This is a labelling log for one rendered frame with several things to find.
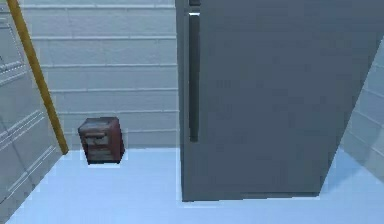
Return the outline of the yellow wooden door frame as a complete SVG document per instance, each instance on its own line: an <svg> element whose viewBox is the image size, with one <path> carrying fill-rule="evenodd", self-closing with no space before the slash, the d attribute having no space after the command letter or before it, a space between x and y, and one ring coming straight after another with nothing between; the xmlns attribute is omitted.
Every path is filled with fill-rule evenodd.
<svg viewBox="0 0 384 224"><path fill-rule="evenodd" d="M37 58L36 51L34 49L19 2L18 0L6 0L6 2L14 21L18 36L23 45L24 52L26 53L29 66L32 70L36 85L43 100L43 104L47 111L47 115L49 117L56 140L59 144L61 153L66 155L69 152L69 148L64 137L64 133L62 131L61 124L57 116L56 109L53 104L47 83L45 81L39 60Z"/></svg>

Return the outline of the grey panelled room door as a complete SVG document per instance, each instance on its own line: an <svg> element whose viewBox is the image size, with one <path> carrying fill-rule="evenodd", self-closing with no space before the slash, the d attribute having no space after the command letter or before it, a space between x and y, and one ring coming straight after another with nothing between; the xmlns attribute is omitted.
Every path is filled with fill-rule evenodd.
<svg viewBox="0 0 384 224"><path fill-rule="evenodd" d="M11 216L61 157L19 39L0 3L0 217Z"/></svg>

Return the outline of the grey refrigerator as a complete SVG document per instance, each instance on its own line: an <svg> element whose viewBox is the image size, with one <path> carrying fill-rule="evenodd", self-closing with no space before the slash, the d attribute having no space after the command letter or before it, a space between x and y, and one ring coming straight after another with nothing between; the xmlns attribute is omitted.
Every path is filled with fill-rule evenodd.
<svg viewBox="0 0 384 224"><path fill-rule="evenodd" d="M384 39L384 0L174 0L181 197L315 197ZM200 14L190 141L189 13Z"/></svg>

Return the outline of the small red-brown bin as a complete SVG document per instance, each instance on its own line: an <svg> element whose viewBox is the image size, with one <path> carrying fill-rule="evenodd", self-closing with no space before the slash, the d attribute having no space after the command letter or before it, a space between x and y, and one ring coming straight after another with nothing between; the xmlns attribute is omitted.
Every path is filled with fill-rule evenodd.
<svg viewBox="0 0 384 224"><path fill-rule="evenodd" d="M119 164L125 152L117 117L87 118L78 128L88 164Z"/></svg>

